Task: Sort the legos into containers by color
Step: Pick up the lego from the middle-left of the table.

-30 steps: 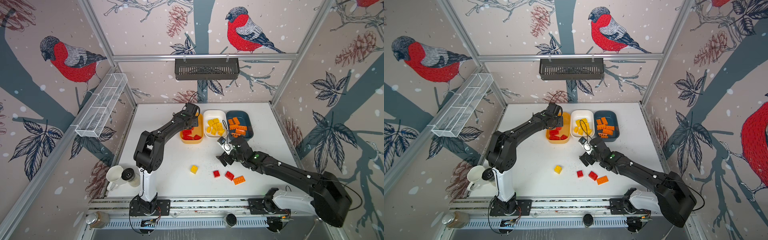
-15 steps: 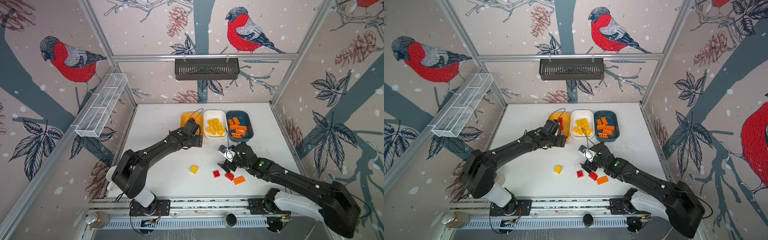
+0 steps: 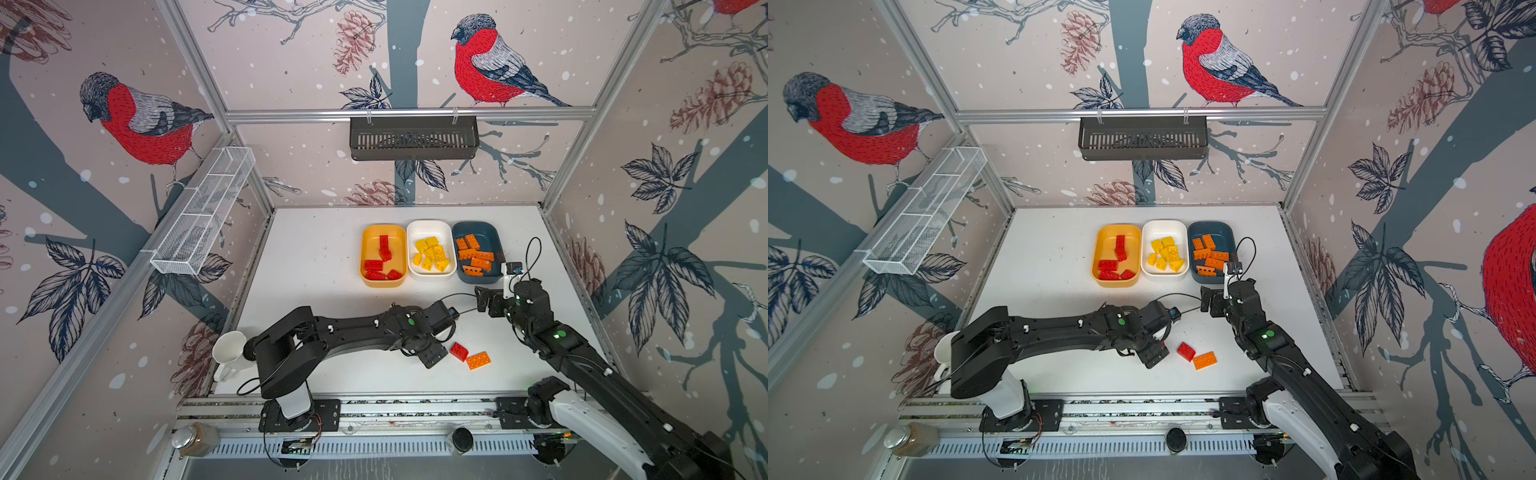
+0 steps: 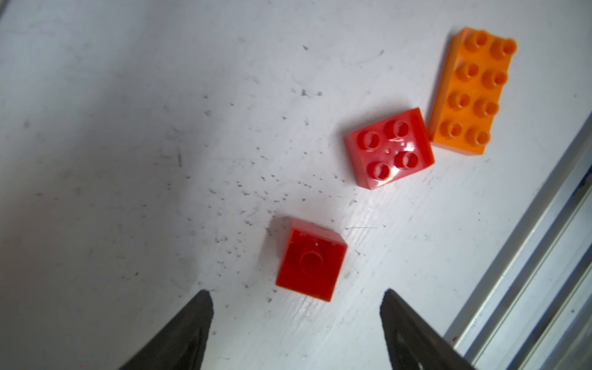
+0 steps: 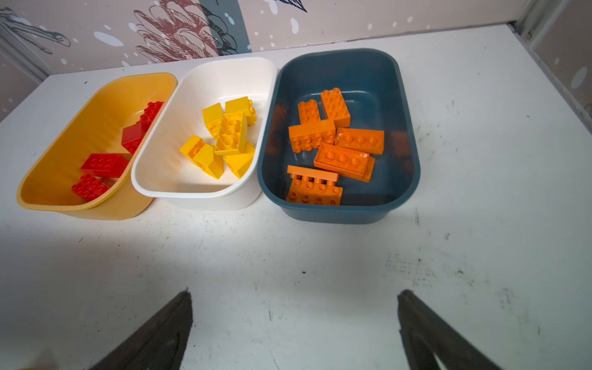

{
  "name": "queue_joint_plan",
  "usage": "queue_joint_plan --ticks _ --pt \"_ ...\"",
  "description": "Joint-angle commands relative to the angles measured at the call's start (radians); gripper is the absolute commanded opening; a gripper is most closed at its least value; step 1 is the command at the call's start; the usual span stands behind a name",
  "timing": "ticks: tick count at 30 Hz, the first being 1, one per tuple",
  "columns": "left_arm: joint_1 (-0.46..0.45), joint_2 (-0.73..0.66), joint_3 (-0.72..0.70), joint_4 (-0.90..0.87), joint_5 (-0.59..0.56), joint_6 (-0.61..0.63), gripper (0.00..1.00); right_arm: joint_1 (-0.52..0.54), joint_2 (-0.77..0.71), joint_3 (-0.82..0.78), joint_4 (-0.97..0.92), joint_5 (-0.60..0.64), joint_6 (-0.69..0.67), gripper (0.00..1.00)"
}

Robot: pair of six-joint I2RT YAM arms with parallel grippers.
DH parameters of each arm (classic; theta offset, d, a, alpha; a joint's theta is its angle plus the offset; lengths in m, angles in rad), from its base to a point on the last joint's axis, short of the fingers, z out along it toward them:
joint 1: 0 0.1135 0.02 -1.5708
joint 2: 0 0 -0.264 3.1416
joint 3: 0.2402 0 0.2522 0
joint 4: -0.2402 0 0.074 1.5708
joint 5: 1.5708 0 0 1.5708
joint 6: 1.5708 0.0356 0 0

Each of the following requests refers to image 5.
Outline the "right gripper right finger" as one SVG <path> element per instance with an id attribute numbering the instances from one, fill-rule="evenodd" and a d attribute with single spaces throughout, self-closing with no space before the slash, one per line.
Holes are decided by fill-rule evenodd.
<path id="1" fill-rule="evenodd" d="M 413 291 L 398 295 L 398 318 L 405 355 L 411 369 L 498 369 L 438 316 Z"/>

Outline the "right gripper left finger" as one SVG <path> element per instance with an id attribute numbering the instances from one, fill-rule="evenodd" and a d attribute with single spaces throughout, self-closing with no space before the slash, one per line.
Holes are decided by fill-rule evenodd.
<path id="1" fill-rule="evenodd" d="M 93 369 L 179 369 L 193 325 L 191 293 L 182 291 Z"/>

